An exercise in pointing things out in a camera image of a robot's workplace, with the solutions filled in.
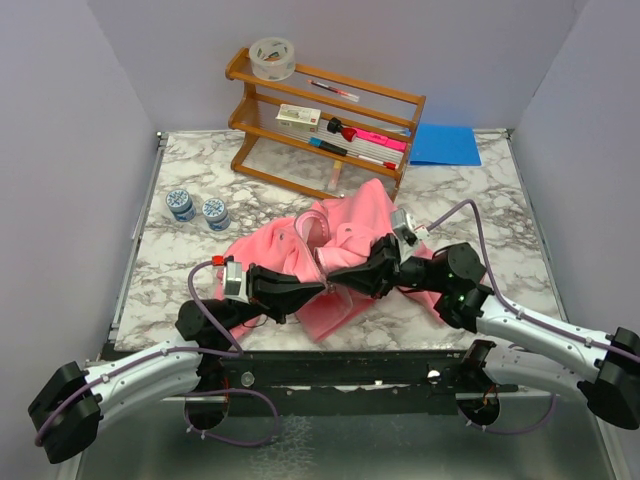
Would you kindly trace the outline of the pink zip jacket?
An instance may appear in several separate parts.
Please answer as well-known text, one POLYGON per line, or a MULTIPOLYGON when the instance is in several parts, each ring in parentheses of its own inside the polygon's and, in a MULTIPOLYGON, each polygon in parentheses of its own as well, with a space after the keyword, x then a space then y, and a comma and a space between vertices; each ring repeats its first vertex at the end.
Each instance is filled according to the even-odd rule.
MULTIPOLYGON (((355 194, 325 199, 297 217, 281 217, 236 240, 225 252, 247 268, 251 263, 324 282, 338 269, 365 263, 374 243, 392 231, 397 207, 383 184, 369 180, 355 194)), ((338 286, 295 313, 308 337, 319 343, 374 305, 374 300, 338 286)))

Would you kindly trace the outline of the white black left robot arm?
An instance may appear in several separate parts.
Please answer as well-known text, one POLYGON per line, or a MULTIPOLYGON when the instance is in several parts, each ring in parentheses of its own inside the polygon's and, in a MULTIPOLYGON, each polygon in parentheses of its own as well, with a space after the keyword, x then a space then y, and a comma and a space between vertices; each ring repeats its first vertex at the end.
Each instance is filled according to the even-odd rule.
POLYGON ((221 371, 207 360, 244 354, 232 329, 261 315, 282 323, 325 289, 318 281, 303 282, 259 265, 243 268, 215 256, 189 272, 190 291, 205 268, 221 271, 223 297, 204 301, 192 294, 195 314, 177 322, 176 337, 120 360, 86 368, 70 362, 54 372, 28 408, 34 443, 50 463, 83 452, 102 428, 137 408, 173 395, 214 392, 221 371))

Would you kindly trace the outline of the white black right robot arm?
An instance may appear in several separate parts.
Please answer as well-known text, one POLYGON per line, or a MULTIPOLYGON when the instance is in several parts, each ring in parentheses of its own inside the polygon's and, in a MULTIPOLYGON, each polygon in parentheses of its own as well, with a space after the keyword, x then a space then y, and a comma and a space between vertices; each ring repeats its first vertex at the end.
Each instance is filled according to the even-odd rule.
POLYGON ((542 315, 504 297, 484 284, 489 270, 467 243, 446 247, 431 258, 408 256, 392 234, 374 244, 365 263, 329 274, 332 284, 381 298, 401 287, 436 293, 434 309, 441 320, 463 329, 509 341, 531 352, 474 357, 459 367, 461 383, 481 391, 497 384, 534 381, 539 390, 555 386, 581 393, 588 409, 623 429, 639 427, 639 336, 619 327, 609 333, 542 315), (542 367, 549 367, 544 372, 542 367))

